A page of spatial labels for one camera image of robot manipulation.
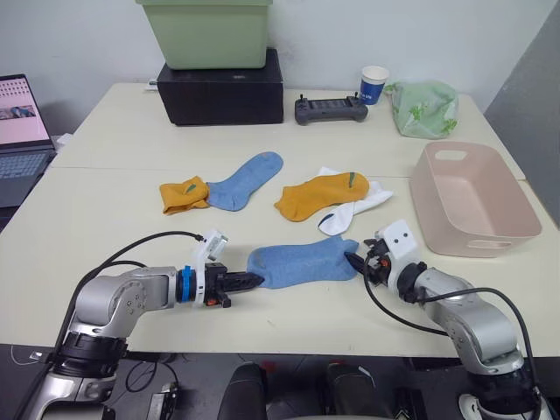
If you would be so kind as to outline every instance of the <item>blue paper cup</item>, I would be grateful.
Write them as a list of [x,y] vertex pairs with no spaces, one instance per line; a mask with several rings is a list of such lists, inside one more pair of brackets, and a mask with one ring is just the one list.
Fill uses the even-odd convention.
[[360,101],[366,105],[375,105],[382,94],[389,70],[380,66],[367,66],[361,69]]

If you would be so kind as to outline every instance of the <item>yellow sock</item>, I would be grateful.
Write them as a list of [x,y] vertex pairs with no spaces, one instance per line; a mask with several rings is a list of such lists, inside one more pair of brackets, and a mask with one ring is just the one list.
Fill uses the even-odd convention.
[[159,192],[164,200],[164,214],[208,207],[205,202],[208,186],[199,177],[188,179],[183,184],[160,185]]
[[363,199],[368,180],[356,172],[316,177],[302,185],[285,186],[274,206],[289,221],[304,221],[321,208]]

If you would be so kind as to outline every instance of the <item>black box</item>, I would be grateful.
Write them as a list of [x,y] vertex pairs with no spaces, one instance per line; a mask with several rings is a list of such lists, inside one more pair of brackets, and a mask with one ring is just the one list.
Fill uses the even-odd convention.
[[157,90],[177,125],[274,124],[284,120],[284,87],[277,50],[257,69],[171,70]]

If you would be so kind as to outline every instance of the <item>green plastic bag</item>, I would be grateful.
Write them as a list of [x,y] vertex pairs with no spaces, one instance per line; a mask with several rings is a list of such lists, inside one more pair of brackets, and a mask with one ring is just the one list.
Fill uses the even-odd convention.
[[445,138],[457,125],[457,92],[441,81],[387,85],[396,127],[406,137]]

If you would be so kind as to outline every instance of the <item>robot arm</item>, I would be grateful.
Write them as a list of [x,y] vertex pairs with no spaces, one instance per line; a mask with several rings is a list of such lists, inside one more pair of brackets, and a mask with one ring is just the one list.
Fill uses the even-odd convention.
[[[523,369],[523,355],[509,319],[476,293],[426,301],[473,286],[463,278],[428,269],[404,220],[376,232],[366,244],[371,248],[373,264],[366,267],[371,280],[385,284],[405,302],[419,302],[451,338],[475,389],[472,402],[477,416],[467,418],[533,418],[539,399]],[[357,255],[348,255],[348,260],[360,272],[365,269]],[[540,418],[551,419],[546,403],[540,401],[540,407]]]
[[[102,402],[115,385],[126,339],[144,313],[185,302],[229,307],[226,292],[249,290],[263,282],[257,275],[228,273],[218,262],[207,263],[220,256],[228,238],[217,231],[205,237],[195,251],[197,269],[146,267],[120,276],[98,276],[84,285],[64,344],[26,418],[106,418],[109,412]],[[60,408],[67,403],[71,405]]]

